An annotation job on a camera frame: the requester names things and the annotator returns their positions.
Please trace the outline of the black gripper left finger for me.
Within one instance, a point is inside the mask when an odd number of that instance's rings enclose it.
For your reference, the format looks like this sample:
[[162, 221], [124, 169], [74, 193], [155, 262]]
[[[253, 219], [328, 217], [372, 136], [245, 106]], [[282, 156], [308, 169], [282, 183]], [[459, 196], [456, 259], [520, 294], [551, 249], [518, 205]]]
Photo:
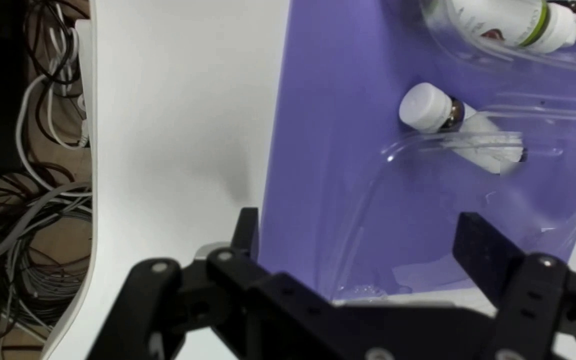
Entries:
[[173, 360], [210, 330], [237, 360], [333, 360], [316, 328], [326, 304], [255, 259], [257, 210], [242, 208], [229, 241], [179, 265], [147, 257], [126, 275], [86, 360]]

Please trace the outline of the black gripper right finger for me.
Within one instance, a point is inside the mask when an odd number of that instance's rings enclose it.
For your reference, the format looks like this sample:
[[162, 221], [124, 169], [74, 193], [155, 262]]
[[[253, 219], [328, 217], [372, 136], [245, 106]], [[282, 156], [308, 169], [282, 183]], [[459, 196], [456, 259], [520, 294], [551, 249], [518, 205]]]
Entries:
[[576, 272], [545, 251], [520, 249], [475, 212], [462, 212], [452, 256], [494, 304], [481, 360], [565, 360], [558, 334], [576, 339]]

